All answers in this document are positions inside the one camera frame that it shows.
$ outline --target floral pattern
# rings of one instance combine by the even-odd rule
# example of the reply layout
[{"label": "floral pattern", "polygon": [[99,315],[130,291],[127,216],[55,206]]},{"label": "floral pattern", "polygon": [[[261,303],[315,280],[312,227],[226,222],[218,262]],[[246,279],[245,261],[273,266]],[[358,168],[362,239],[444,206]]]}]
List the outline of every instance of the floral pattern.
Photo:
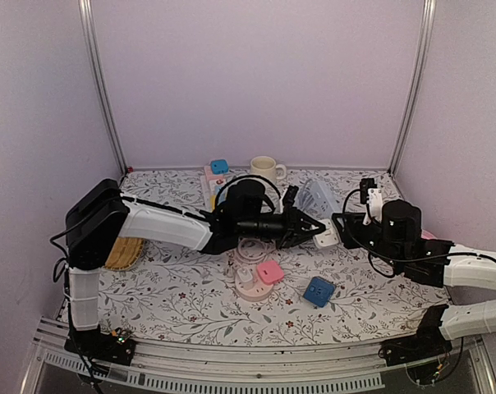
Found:
[{"label": "floral pattern", "polygon": [[[199,170],[133,172],[122,189],[143,199],[197,210],[205,206],[202,175]],[[376,179],[384,199],[398,198],[385,172],[289,170],[287,182],[300,186],[310,178],[324,180],[341,203],[364,176]],[[348,210],[362,209],[358,203],[357,197],[351,199]],[[315,207],[309,213],[315,216]],[[235,292],[227,269],[237,264],[233,255],[211,256],[146,241],[131,270],[104,271],[100,277],[103,329],[129,328],[141,338],[207,345],[316,345],[409,334],[427,308],[449,302],[445,290],[403,277],[381,277],[370,268],[363,250],[342,246],[318,250],[308,242],[269,251],[268,259],[279,262],[285,277],[268,299],[251,303]],[[378,267],[389,269],[381,262]],[[315,276],[336,286],[333,298],[322,309],[302,298]]]}]

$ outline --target metal grate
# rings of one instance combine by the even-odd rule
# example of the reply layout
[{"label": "metal grate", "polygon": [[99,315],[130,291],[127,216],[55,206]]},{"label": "metal grate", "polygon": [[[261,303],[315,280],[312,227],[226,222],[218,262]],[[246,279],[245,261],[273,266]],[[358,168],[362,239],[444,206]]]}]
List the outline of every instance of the metal grate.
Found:
[{"label": "metal grate", "polygon": [[[45,362],[62,369],[87,375],[87,370],[75,355],[46,350]],[[330,394],[365,392],[384,388],[379,373],[354,378],[307,383],[210,383],[187,379],[166,378],[152,373],[128,371],[126,376],[113,379],[99,373],[97,378],[127,386],[169,394]]]}]

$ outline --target blue cube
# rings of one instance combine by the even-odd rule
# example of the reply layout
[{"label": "blue cube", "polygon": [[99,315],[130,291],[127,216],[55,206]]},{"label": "blue cube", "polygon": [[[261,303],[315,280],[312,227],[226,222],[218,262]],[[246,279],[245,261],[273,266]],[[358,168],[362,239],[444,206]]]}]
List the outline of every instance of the blue cube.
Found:
[{"label": "blue cube", "polygon": [[221,158],[220,160],[213,160],[209,166],[212,168],[212,172],[215,175],[218,174],[226,174],[229,171],[228,163],[226,163],[226,160]]},{"label": "blue cube", "polygon": [[330,301],[335,290],[336,287],[322,277],[313,277],[303,297],[312,304],[323,308]]}]

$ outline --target mug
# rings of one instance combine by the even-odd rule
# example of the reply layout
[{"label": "mug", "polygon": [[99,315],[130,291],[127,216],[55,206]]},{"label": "mug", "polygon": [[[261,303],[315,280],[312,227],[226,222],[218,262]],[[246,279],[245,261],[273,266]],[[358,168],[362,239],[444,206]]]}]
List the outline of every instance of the mug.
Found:
[{"label": "mug", "polygon": [[287,177],[287,168],[282,164],[277,164],[273,158],[258,156],[251,159],[250,173],[252,175],[264,176],[277,185],[278,181]]}]

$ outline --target white wall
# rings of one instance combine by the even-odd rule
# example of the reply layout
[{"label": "white wall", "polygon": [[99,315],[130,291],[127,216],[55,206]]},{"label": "white wall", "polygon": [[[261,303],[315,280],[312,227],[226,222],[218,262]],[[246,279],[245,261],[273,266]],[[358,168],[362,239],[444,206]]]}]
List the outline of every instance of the white wall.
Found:
[{"label": "white wall", "polygon": [[0,0],[0,393],[19,390],[41,315],[62,301],[48,238],[117,166],[78,2]]},{"label": "white wall", "polygon": [[[436,236],[496,250],[496,0],[438,2],[397,179]],[[494,298],[461,289],[461,302]],[[496,371],[496,334],[486,336]]]},{"label": "white wall", "polygon": [[134,167],[386,168],[423,1],[93,3],[116,128]]}]

